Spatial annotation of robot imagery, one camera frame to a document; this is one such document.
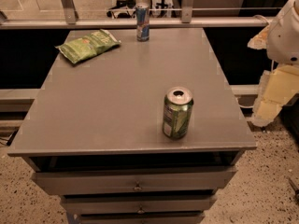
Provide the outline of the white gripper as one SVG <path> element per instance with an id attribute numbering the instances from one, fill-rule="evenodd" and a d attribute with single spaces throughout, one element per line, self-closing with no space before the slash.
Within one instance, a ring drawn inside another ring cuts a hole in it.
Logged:
<path id="1" fill-rule="evenodd" d="M 277 63 L 299 63 L 299 0 L 289 0 L 270 26 L 264 27 L 249 41 L 248 47 L 267 48 L 268 58 Z M 251 122 L 257 127 L 267 126 L 298 92 L 298 64 L 280 64 L 272 72 L 264 71 Z"/>

